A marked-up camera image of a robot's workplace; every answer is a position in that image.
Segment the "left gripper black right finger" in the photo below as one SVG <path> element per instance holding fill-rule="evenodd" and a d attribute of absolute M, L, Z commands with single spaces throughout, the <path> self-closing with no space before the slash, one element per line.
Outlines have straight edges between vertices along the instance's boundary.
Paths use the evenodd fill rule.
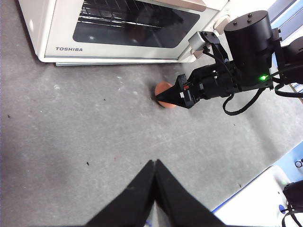
<path fill-rule="evenodd" d="M 155 183 L 155 199 L 172 227 L 225 226 L 182 186 L 159 159 L 155 162 Z"/>

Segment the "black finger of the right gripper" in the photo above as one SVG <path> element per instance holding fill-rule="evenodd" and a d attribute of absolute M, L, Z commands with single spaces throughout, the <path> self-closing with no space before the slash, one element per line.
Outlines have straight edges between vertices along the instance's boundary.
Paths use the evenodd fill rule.
<path fill-rule="evenodd" d="M 164 108 L 176 106 L 187 108 L 184 98 L 178 93 L 178 87 L 170 83 L 158 83 L 156 85 L 156 101 Z"/>

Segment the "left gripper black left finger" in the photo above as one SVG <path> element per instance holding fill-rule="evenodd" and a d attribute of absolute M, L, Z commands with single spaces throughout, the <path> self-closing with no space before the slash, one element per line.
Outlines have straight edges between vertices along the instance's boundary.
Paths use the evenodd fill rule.
<path fill-rule="evenodd" d="M 87 227 L 143 227 L 153 204 L 155 165 L 148 161 L 125 189 Z"/>

